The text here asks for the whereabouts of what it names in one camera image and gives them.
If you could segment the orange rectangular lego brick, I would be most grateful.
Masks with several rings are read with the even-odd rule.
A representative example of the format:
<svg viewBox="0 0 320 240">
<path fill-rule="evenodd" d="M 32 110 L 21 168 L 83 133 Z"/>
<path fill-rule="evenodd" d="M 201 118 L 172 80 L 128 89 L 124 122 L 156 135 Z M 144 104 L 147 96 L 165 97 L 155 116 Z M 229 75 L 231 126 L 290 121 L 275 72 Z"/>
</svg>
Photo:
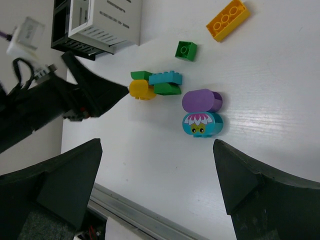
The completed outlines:
<svg viewBox="0 0 320 240">
<path fill-rule="evenodd" d="M 232 0 L 206 28 L 213 39 L 222 42 L 233 30 L 240 26 L 251 15 L 241 0 Z"/>
</svg>

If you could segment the green square lego brick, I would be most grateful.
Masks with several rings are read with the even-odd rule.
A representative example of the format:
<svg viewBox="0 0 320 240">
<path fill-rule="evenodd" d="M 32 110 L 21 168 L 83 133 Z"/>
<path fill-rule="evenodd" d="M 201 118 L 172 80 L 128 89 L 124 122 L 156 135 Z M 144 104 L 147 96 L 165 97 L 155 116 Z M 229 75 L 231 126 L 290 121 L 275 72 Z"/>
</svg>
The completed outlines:
<svg viewBox="0 0 320 240">
<path fill-rule="evenodd" d="M 190 41 L 179 41 L 175 57 L 181 60 L 193 62 L 196 58 L 198 45 Z"/>
</svg>

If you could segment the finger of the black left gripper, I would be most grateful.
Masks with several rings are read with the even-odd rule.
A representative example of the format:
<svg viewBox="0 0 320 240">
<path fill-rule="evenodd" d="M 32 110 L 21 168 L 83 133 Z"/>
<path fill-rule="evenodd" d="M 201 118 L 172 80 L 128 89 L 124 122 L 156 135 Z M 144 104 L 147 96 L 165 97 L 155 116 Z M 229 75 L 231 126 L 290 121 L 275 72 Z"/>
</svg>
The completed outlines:
<svg viewBox="0 0 320 240">
<path fill-rule="evenodd" d="M 64 53 L 61 58 L 77 82 L 71 93 L 79 104 L 79 110 L 87 112 L 89 117 L 102 116 L 129 94 L 127 86 L 96 75 L 72 52 Z"/>
</svg>

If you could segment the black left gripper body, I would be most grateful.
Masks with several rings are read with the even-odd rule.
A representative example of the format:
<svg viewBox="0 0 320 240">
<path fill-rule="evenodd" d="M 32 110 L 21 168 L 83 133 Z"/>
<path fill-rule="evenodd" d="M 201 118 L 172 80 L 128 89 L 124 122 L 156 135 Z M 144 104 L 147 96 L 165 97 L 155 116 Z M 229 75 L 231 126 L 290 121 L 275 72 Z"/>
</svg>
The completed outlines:
<svg viewBox="0 0 320 240">
<path fill-rule="evenodd" d="M 76 84 L 55 74 L 49 74 L 32 88 L 17 88 L 0 94 L 0 151 L 4 152 L 46 126 L 59 116 L 80 122 L 87 118 L 85 98 L 80 91 L 85 88 L 85 78 Z"/>
</svg>

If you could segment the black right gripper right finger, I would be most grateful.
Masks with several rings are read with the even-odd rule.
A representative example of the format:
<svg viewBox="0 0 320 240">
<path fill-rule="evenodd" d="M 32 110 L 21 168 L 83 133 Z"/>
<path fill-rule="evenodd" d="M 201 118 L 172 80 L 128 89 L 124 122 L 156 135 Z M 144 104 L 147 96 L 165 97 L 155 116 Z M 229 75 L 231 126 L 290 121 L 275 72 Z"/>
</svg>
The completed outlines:
<svg viewBox="0 0 320 240">
<path fill-rule="evenodd" d="M 320 184 L 254 159 L 223 140 L 213 155 L 238 240 L 318 240 Z"/>
</svg>

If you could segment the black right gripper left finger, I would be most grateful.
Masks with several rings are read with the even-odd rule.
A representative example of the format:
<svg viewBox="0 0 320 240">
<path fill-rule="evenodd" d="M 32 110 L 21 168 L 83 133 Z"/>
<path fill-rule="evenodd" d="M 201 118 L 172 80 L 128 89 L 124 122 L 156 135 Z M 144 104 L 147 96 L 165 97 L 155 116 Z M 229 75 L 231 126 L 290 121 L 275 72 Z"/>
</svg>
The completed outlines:
<svg viewBox="0 0 320 240">
<path fill-rule="evenodd" d="M 0 177 L 2 240 L 72 240 L 81 228 L 102 158 L 94 138 Z"/>
</svg>

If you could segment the yellow rounded lego brick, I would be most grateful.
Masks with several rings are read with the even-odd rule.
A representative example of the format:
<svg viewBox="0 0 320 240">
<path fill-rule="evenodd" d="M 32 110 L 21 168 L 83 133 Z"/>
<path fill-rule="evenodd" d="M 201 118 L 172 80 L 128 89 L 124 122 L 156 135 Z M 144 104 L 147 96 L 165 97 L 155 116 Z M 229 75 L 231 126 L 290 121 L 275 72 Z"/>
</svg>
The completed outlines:
<svg viewBox="0 0 320 240">
<path fill-rule="evenodd" d="M 151 100 L 156 97 L 154 87 L 145 79 L 133 80 L 129 85 L 129 94 L 137 100 Z"/>
</svg>

